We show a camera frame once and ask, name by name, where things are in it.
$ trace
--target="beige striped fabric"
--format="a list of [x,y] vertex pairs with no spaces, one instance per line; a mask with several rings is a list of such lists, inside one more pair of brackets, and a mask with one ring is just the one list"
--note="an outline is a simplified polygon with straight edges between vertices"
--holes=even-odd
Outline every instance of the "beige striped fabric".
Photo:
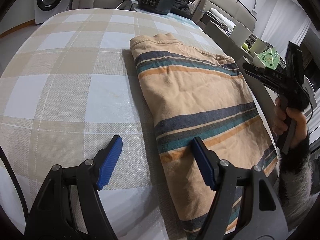
[[[204,184],[189,143],[200,136],[234,166],[260,165],[268,175],[276,151],[244,77],[231,57],[186,46],[174,35],[130,41],[140,86],[151,110],[169,191],[188,239],[194,239],[214,192]],[[237,189],[228,229],[236,223]]]

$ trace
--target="human hand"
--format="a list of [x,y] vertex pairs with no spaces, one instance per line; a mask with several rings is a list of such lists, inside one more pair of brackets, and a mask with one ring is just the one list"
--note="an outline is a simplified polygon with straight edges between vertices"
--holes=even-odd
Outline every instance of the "human hand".
[[276,99],[276,106],[275,106],[275,119],[273,121],[272,130],[277,135],[282,135],[285,131],[287,131],[288,126],[284,123],[284,120],[286,119],[287,115],[296,120],[297,126],[296,131],[294,133],[292,142],[290,144],[290,148],[293,149],[298,146],[300,142],[302,142],[306,137],[308,133],[307,128],[307,120],[305,115],[300,112],[298,109],[289,108],[287,107],[286,113],[280,108],[280,98]]

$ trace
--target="green tissue package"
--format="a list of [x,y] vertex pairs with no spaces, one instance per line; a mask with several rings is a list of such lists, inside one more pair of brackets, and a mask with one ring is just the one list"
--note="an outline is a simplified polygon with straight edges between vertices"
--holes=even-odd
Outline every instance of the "green tissue package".
[[273,70],[277,68],[280,60],[280,55],[277,53],[276,48],[268,49],[260,53],[258,57],[266,67]]

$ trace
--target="device handle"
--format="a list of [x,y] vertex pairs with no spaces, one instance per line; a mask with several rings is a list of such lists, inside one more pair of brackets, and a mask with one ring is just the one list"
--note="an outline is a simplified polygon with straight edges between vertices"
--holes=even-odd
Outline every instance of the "device handle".
[[[288,106],[288,100],[285,96],[280,95],[280,101],[281,101],[281,109],[286,112],[287,106]],[[276,146],[280,149],[280,152],[283,154],[288,154],[289,147],[292,142],[292,139],[294,137],[294,133],[296,130],[297,122],[294,119],[291,119],[288,115],[286,119],[284,120],[284,123],[288,126],[288,129],[278,137],[278,140],[276,142]]]

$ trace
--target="black handheld device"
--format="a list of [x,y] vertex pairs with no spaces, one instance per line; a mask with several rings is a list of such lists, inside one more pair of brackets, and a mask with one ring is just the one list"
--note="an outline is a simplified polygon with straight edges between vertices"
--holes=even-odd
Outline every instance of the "black handheld device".
[[[243,69],[248,75],[258,79],[279,95],[282,110],[285,111],[287,107],[291,107],[303,111],[308,107],[310,98],[302,87],[304,76],[300,47],[289,42],[285,60],[287,61],[285,73],[267,67],[256,67],[249,63],[244,63]],[[288,116],[284,122],[288,129],[278,137],[276,146],[282,153],[287,154],[297,123]]]

